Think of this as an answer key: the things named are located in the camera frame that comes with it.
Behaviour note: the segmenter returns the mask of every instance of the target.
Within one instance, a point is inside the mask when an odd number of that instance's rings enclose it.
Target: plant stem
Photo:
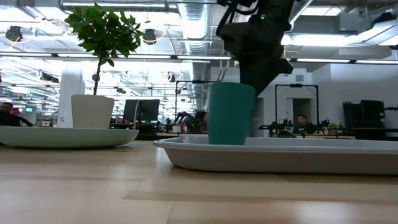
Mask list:
[[[102,50],[100,55],[99,55],[99,61],[98,61],[98,66],[97,66],[97,74],[95,76],[94,95],[97,95],[98,81],[100,80],[100,71],[101,71],[101,63],[102,63],[103,55],[104,55],[104,51]]]

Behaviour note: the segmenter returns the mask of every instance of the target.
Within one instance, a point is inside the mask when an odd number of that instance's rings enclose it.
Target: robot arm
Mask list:
[[[280,42],[284,32],[291,28],[289,16],[294,0],[257,0],[252,11],[237,9],[239,4],[250,7],[254,1],[218,0],[218,4],[228,6],[228,9],[216,34],[224,41],[225,50],[238,60],[241,83],[253,86],[258,96],[278,74],[293,71],[293,66],[281,58],[284,47]],[[249,21],[232,22],[235,12],[249,15],[256,10],[257,14]]]

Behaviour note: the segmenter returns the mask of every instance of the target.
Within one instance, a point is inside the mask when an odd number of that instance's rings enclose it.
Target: teal cup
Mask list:
[[[214,83],[208,96],[210,144],[243,145],[252,121],[256,91],[240,83]]]

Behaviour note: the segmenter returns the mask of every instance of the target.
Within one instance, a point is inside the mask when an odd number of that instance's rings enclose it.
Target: table surface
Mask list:
[[[398,177],[199,172],[140,141],[95,150],[2,146],[0,223],[393,224]]]

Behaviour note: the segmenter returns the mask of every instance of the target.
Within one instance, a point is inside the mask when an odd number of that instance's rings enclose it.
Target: green leaves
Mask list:
[[[111,58],[117,57],[118,52],[128,57],[141,45],[143,33],[138,30],[140,24],[136,24],[136,18],[126,17],[123,11],[119,17],[113,11],[103,10],[97,3],[88,9],[75,8],[65,22],[83,41],[80,47],[97,57],[102,55],[98,66],[108,63],[113,67]]]

